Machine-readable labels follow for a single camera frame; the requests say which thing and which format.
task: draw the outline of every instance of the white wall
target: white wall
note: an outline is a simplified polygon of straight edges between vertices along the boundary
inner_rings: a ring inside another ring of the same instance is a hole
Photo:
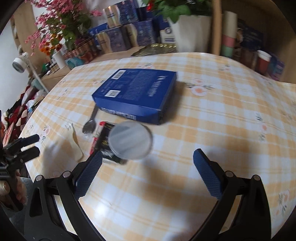
[[[17,72],[12,67],[13,60],[19,56],[15,45],[10,22],[0,35],[0,110],[11,108],[19,99],[29,80],[29,73]]]

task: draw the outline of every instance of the paper cup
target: paper cup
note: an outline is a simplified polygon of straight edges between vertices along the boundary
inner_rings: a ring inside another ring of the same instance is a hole
[[[230,47],[227,47],[225,45],[221,45],[221,55],[224,56],[224,57],[231,58],[232,53],[233,53],[233,49],[234,48],[230,48]]]
[[[229,48],[234,48],[235,46],[235,39],[228,37],[226,35],[222,35],[222,45],[229,47]]]
[[[257,59],[256,71],[262,75],[265,75],[271,59],[271,55],[262,50],[258,50],[257,54],[258,54],[258,59]]]
[[[223,14],[222,34],[235,39],[237,37],[237,14],[225,11]]]

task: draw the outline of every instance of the screw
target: screw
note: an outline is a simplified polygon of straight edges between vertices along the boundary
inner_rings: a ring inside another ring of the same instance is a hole
[[[63,173],[63,177],[69,177],[71,175],[71,172],[70,171],[65,171]]]
[[[233,172],[231,172],[231,171],[226,171],[225,172],[225,175],[227,176],[227,177],[233,177]]]
[[[255,179],[256,181],[260,181],[260,180],[261,180],[261,178],[260,178],[258,175],[254,175],[253,177],[254,177],[254,179]]]
[[[42,180],[42,175],[38,175],[35,179],[36,179],[37,182],[41,181]]]

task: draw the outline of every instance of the red cup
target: red cup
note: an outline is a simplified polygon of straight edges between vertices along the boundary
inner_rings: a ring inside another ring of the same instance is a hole
[[[257,58],[256,72],[258,72],[259,74],[265,75],[271,59],[271,55],[261,50],[258,50],[257,54],[258,54],[258,58]]]
[[[226,35],[222,35],[222,45],[225,45],[229,48],[234,48],[235,45],[235,39],[228,37]]]

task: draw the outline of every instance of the can lid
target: can lid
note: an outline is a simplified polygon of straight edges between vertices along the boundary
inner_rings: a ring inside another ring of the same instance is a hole
[[[152,136],[143,125],[125,121],[112,128],[108,143],[111,151],[119,158],[137,160],[149,154]]]

